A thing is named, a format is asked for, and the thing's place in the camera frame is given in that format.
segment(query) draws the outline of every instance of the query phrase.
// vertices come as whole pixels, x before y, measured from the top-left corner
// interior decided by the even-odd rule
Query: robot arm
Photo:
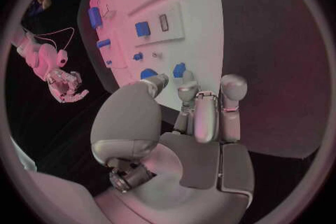
[[[68,60],[65,50],[57,52],[50,44],[38,44],[34,35],[25,32],[21,26],[16,30],[12,44],[34,73],[47,82],[49,91],[57,101],[76,102],[88,94],[87,90],[77,93],[82,83],[79,73],[61,70]]]

